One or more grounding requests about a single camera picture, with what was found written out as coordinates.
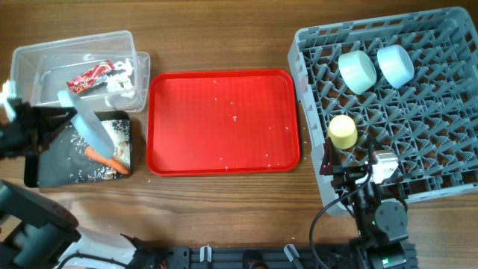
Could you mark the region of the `orange carrot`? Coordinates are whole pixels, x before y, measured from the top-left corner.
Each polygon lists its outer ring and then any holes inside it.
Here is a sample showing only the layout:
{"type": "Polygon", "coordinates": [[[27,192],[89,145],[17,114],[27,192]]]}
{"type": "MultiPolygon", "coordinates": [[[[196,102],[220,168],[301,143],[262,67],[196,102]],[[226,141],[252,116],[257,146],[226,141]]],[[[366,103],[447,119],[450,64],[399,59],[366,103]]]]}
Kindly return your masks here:
{"type": "Polygon", "coordinates": [[[130,173],[130,170],[120,161],[115,158],[104,158],[97,151],[95,151],[91,146],[87,146],[84,154],[91,160],[108,166],[120,174],[127,175],[130,173]]]}

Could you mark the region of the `red snack wrapper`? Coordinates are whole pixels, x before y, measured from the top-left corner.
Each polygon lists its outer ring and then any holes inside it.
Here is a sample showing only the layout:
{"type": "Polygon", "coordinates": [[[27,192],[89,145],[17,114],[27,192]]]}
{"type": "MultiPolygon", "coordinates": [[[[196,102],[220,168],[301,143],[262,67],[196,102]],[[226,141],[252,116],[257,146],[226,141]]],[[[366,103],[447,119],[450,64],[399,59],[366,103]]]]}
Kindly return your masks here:
{"type": "Polygon", "coordinates": [[[108,73],[114,70],[115,67],[109,60],[101,61],[71,81],[67,81],[66,85],[73,93],[81,93],[101,84],[108,77],[108,73]]]}

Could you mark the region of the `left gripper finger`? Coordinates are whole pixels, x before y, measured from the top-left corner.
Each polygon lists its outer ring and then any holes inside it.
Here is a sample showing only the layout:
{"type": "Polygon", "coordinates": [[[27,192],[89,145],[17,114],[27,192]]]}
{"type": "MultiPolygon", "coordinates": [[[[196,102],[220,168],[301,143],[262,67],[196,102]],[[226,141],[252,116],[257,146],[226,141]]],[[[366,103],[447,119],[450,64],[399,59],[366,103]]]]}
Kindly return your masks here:
{"type": "Polygon", "coordinates": [[[44,152],[49,148],[50,143],[71,123],[74,114],[61,114],[47,116],[40,122],[39,129],[39,151],[44,152]]]}
{"type": "Polygon", "coordinates": [[[37,122],[61,121],[68,122],[76,114],[74,107],[58,108],[58,107],[36,107],[35,108],[37,122]]]}

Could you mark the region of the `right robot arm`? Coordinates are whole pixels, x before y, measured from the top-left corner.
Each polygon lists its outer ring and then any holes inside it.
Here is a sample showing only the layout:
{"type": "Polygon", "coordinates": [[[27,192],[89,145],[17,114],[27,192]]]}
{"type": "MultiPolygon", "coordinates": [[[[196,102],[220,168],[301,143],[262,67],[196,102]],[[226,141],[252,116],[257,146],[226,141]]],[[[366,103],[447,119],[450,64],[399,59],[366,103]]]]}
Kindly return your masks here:
{"type": "Polygon", "coordinates": [[[309,243],[314,257],[321,266],[313,244],[313,231],[320,217],[332,206],[347,200],[352,206],[358,237],[348,243],[350,264],[355,268],[398,268],[408,261],[403,242],[409,238],[407,231],[408,207],[404,199],[390,201],[380,193],[379,185],[391,178],[398,168],[398,157],[378,142],[367,139],[367,156],[361,166],[344,167],[335,150],[332,139],[324,144],[324,156],[320,174],[332,176],[332,184],[346,188],[337,199],[325,205],[314,218],[309,243]]]}

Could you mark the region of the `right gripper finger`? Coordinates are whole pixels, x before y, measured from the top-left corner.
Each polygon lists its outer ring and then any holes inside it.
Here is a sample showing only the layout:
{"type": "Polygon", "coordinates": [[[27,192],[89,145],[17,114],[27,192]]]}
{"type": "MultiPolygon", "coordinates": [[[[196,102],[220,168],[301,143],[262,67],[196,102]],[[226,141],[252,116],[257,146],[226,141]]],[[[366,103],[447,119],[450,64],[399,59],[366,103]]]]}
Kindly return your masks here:
{"type": "Polygon", "coordinates": [[[383,147],[379,144],[379,142],[372,136],[367,136],[367,152],[374,153],[375,151],[383,150],[383,147]]]}
{"type": "Polygon", "coordinates": [[[320,165],[320,175],[332,176],[341,171],[341,161],[335,150],[332,139],[328,137],[324,143],[324,155],[320,165]]]}

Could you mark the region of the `yellow cup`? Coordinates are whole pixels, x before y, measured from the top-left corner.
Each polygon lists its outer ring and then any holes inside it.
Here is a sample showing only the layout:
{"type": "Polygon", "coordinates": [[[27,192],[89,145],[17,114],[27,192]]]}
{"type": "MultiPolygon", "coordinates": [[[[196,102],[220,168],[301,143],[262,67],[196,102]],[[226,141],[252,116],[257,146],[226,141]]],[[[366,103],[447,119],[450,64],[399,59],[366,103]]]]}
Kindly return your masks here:
{"type": "Polygon", "coordinates": [[[337,149],[349,149],[358,140],[358,130],[354,120],[347,115],[333,117],[327,130],[328,137],[337,149]]]}

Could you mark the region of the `light blue bowl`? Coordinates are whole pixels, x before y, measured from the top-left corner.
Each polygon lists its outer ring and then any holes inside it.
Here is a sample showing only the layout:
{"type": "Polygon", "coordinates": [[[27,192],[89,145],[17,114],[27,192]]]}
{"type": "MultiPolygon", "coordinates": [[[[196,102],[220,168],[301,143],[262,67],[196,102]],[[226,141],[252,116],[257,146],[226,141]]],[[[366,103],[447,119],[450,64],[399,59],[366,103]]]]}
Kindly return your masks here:
{"type": "Polygon", "coordinates": [[[400,88],[413,79],[414,65],[408,52],[400,45],[392,45],[377,51],[379,68],[393,88],[400,88]]]}

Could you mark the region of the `green bowl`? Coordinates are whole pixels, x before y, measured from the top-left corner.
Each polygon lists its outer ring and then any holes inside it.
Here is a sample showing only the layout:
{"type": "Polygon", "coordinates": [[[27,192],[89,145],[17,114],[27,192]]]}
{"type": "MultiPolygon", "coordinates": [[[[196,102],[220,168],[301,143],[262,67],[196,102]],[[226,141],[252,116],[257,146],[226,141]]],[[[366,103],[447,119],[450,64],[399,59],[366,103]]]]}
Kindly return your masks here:
{"type": "Polygon", "coordinates": [[[370,57],[363,51],[340,55],[338,68],[346,86],[356,95],[362,95],[376,83],[376,69],[370,57]]]}

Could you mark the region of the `light blue plate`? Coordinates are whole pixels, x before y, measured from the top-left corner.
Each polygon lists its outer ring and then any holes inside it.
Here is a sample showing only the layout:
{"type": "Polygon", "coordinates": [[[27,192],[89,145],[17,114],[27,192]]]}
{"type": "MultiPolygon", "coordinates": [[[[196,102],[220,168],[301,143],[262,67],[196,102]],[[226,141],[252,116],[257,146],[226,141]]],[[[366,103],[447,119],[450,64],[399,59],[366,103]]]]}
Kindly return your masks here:
{"type": "Polygon", "coordinates": [[[114,142],[90,106],[78,94],[69,90],[59,91],[58,100],[63,108],[76,110],[71,124],[88,145],[103,158],[112,158],[115,150],[114,142]]]}

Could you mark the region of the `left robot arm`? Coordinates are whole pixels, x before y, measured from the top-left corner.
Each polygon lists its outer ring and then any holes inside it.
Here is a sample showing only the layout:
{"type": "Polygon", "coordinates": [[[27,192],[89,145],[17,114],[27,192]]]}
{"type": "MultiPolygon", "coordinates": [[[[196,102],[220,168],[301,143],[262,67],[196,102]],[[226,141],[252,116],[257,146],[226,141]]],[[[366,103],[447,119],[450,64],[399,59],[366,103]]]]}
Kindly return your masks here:
{"type": "MultiPolygon", "coordinates": [[[[2,101],[9,123],[1,126],[1,157],[36,158],[69,125],[74,107],[32,107],[21,99],[2,101]]],[[[61,204],[1,181],[2,268],[159,268],[140,239],[84,229],[61,204]]]]}

